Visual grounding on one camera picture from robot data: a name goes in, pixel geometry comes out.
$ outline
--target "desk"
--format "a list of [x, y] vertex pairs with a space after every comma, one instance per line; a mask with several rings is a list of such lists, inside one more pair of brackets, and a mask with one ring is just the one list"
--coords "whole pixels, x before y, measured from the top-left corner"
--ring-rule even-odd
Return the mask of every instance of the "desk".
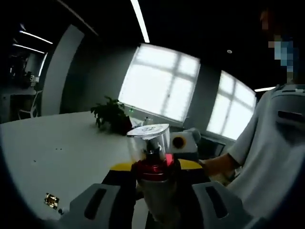
[[[0, 131], [16, 188], [42, 219], [60, 218], [43, 203], [47, 192], [60, 199], [60, 208], [68, 207], [91, 184], [101, 183], [111, 166], [130, 161], [126, 137], [100, 131], [90, 112], [18, 120], [1, 124]], [[135, 213], [145, 225], [143, 204]]]
[[7, 88], [1, 88], [0, 94], [0, 118], [2, 123], [6, 123], [10, 121], [10, 97], [12, 95], [35, 95], [36, 91], [32, 87], [22, 89], [10, 86]]

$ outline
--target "window frame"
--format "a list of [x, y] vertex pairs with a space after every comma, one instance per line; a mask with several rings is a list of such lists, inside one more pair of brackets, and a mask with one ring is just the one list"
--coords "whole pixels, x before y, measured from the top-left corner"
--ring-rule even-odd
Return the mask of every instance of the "window frame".
[[223, 74], [227, 74], [227, 75], [229, 75], [233, 79], [232, 94], [230, 94], [228, 92], [225, 92], [224, 90], [222, 90], [220, 88], [220, 81], [219, 81], [218, 90], [217, 90], [217, 94], [216, 94], [216, 98], [217, 98], [218, 95], [222, 95], [223, 97], [225, 97], [225, 98], [230, 100], [228, 109], [226, 110], [226, 116], [225, 116], [225, 119], [224, 119], [224, 123], [223, 123], [223, 126], [222, 126], [222, 129], [221, 129], [220, 133], [214, 133], [212, 131], [209, 131], [208, 130], [208, 126], [209, 126], [209, 123], [210, 123], [210, 120], [211, 120], [212, 114], [213, 114], [213, 113], [211, 113], [211, 117], [210, 117], [208, 126], [206, 128], [206, 131], [209, 132], [209, 133], [212, 133], [214, 135], [220, 135], [221, 137], [224, 137], [224, 138], [227, 138], [227, 139], [235, 141], [236, 139], [233, 139], [233, 138], [230, 138], [230, 137], [226, 137], [226, 136], [223, 135], [224, 134], [224, 130], [226, 128], [226, 125], [228, 123], [228, 118], [229, 118], [229, 115], [230, 115], [230, 112], [231, 112], [231, 109], [232, 109], [233, 102], [237, 102], [237, 103], [241, 104], [244, 108], [247, 108], [252, 113], [254, 113], [254, 110], [255, 110], [255, 107], [256, 107], [256, 104], [257, 104], [257, 99], [256, 99], [256, 96], [255, 96], [254, 100], [253, 100], [253, 106], [250, 106], [250, 105], [246, 104], [244, 101], [242, 101], [239, 98], [237, 98], [237, 96], [235, 94], [237, 84], [240, 83], [240, 84], [243, 84], [244, 86], [246, 86], [246, 85], [244, 83], [242, 83], [241, 81], [239, 81], [238, 79], [236, 79], [235, 77], [233, 77], [232, 75], [228, 74], [225, 71], [221, 71], [220, 80], [221, 80], [221, 77], [222, 77]]
[[[139, 51], [141, 49], [141, 46], [151, 46], [153, 48], [157, 48], [157, 49], [160, 49], [160, 50], [169, 50], [171, 52], [175, 52], [177, 54], [177, 58], [175, 60], [175, 64], [174, 64], [173, 68], [157, 66], [155, 64], [145, 63], [145, 62], [141, 62], [141, 61], [137, 60], [137, 55], [138, 55], [138, 53], [139, 53]], [[120, 89], [119, 99], [120, 99], [120, 96], [121, 96], [121, 93], [122, 93], [122, 88], [124, 87], [124, 84], [127, 82], [127, 77], [126, 76], [130, 73], [130, 70], [131, 70], [133, 65], [147, 66], [147, 67], [151, 67], [151, 68], [154, 68], [154, 69], [158, 69], [158, 70], [161, 70], [161, 71], [168, 72], [168, 73], [172, 74], [172, 78], [171, 78], [170, 86], [169, 86], [169, 88], [167, 90], [168, 94], [167, 94], [167, 96], [166, 96], [166, 98], [165, 98], [165, 100], [163, 102], [160, 114], [157, 114], [157, 113], [154, 113], [154, 112], [150, 112], [150, 111], [146, 111], [146, 110], [144, 110], [144, 109], [142, 109], [140, 107], [136, 107], [136, 106], [134, 106], [132, 104], [128, 104], [128, 103], [124, 103], [124, 102], [123, 103], [125, 105], [127, 105], [128, 107], [132, 107], [134, 109], [137, 109], [139, 111], [145, 112], [147, 114], [155, 115], [155, 116], [158, 116], [158, 117], [162, 117], [162, 118], [171, 120], [171, 121], [176, 122], [176, 123], [182, 123], [183, 124], [185, 119], [186, 119], [186, 117], [187, 117], [187, 113], [188, 113], [190, 105], [191, 105], [191, 101], [192, 101], [193, 94], [194, 94], [194, 91], [195, 91], [195, 87], [196, 87], [196, 84], [197, 84], [199, 70], [200, 70], [200, 67], [201, 67], [200, 59], [196, 58], [196, 57], [193, 57], [193, 56], [190, 56], [190, 57], [195, 58], [195, 59], [198, 60], [196, 74], [194, 76], [190, 76], [190, 75], [188, 75], [186, 73], [180, 72], [178, 70], [178, 68], [179, 68], [179, 63], [181, 61], [181, 57], [183, 57], [183, 56], [190, 56], [190, 55], [182, 53], [182, 52], [179, 52], [179, 51], [175, 51], [175, 50], [172, 50], [172, 49], [164, 48], [164, 47], [161, 47], [161, 46], [155, 46], [155, 45], [151, 45], [151, 44], [142, 43], [139, 47], [137, 47], [137, 50], [135, 51], [135, 53], [133, 55], [133, 58], [132, 58], [132, 61], [131, 61], [130, 65], [129, 65], [129, 67], [128, 67], [128, 70], [126, 72], [123, 84], [122, 84], [121, 89]], [[172, 88], [173, 88], [173, 84], [174, 84], [174, 81], [175, 81], [176, 78], [185, 79], [185, 80], [188, 80], [188, 81], [193, 83], [192, 90], [191, 90], [191, 92], [189, 94], [189, 98], [188, 98], [188, 101], [186, 103], [186, 110], [185, 110], [184, 115], [183, 115], [181, 120], [172, 119], [172, 118], [169, 118], [169, 117], [167, 117], [165, 115], [166, 107], [167, 107], [167, 104], [169, 102], [169, 98], [170, 98], [170, 96], [172, 94]]]

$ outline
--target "ceiling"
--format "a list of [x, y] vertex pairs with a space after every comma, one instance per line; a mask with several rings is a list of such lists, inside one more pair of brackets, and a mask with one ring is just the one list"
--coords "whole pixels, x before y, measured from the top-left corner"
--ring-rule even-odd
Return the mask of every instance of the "ceiling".
[[[79, 14], [106, 44], [137, 45], [144, 42], [130, 0], [63, 0]], [[27, 31], [49, 41], [73, 23], [94, 35], [56, 0], [32, 0], [26, 15]], [[202, 64], [233, 75], [252, 89], [285, 83], [285, 72], [267, 47], [259, 21], [261, 6], [221, 5], [194, 0], [139, 0], [150, 43], [175, 49], [201, 59]], [[47, 43], [22, 40], [44, 51]]]

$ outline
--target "small yellow object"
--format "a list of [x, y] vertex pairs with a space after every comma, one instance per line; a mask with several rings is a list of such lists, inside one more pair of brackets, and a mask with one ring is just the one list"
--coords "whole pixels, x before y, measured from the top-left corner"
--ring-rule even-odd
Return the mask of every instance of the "small yellow object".
[[178, 159], [180, 162], [181, 169], [198, 169], [202, 168], [200, 164], [195, 161], [189, 161], [184, 159]]
[[57, 209], [59, 198], [51, 195], [50, 193], [46, 194], [46, 198], [44, 199], [44, 203], [48, 205], [52, 209]]
[[120, 163], [112, 166], [110, 170], [115, 170], [115, 171], [130, 171], [132, 169], [132, 163]]

